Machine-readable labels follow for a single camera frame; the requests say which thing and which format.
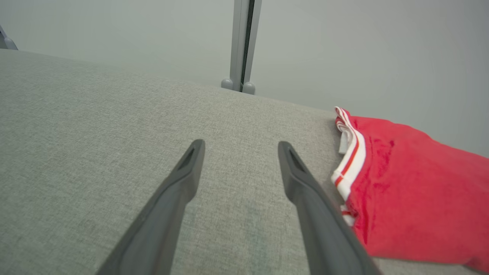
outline gray upholstery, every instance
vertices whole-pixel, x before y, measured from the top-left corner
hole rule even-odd
[[[93,274],[187,146],[206,141],[174,274],[307,274],[277,143],[326,192],[332,112],[98,64],[0,49],[0,273]],[[468,274],[377,260],[386,274]]]

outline white stripe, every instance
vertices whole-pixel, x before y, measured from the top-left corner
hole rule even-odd
[[[346,205],[340,205],[340,209],[341,211],[348,211]],[[343,214],[343,220],[345,220],[346,224],[350,227],[355,223],[355,218],[348,214]]]
[[[348,142],[348,150],[343,157],[343,160],[339,164],[338,168],[333,172],[331,176],[331,180],[334,184],[336,180],[341,176],[341,172],[345,168],[348,160],[352,157],[353,150],[355,149],[355,145],[358,142],[358,150],[356,152],[355,157],[350,164],[350,167],[343,175],[343,179],[340,184],[338,184],[337,188],[343,199],[346,201],[350,196],[351,187],[356,177],[360,173],[363,164],[365,163],[366,150],[365,150],[365,138],[363,135],[357,131],[353,125],[351,124],[350,118],[348,117],[346,111],[342,108],[336,107],[337,114],[342,120],[342,123],[338,122],[337,127],[342,132],[347,132],[350,135],[351,141]]]

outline red stripe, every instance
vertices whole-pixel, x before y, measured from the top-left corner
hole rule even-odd
[[[348,172],[348,168],[350,168],[350,165],[352,165],[352,162],[353,162],[353,159],[355,158],[355,155],[356,155],[356,152],[358,151],[358,137],[355,133],[355,130],[353,129],[353,127],[349,124],[350,122],[350,118],[347,117],[343,111],[343,109],[341,109],[341,112],[343,113],[343,116],[345,117],[345,124],[347,126],[349,126],[351,129],[352,129],[352,132],[353,134],[355,135],[355,138],[356,138],[356,144],[355,144],[355,148],[353,149],[353,152],[352,152],[352,155],[350,156],[350,158],[348,159],[348,162],[346,163],[346,166],[345,168],[343,168],[343,171],[341,171],[341,175],[336,179],[336,181],[334,182],[334,185],[335,186],[338,186],[338,184],[340,184],[341,180],[343,180],[343,175],[346,174],[346,172]]]

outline gray wall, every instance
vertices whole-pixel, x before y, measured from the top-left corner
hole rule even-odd
[[[489,1],[264,0],[251,82],[489,157]]]
[[[229,77],[231,0],[1,0],[19,50],[218,86]]]

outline red cloth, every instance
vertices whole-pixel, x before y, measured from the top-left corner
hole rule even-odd
[[[406,125],[336,113],[348,151],[332,181],[368,253],[489,273],[489,159]]]

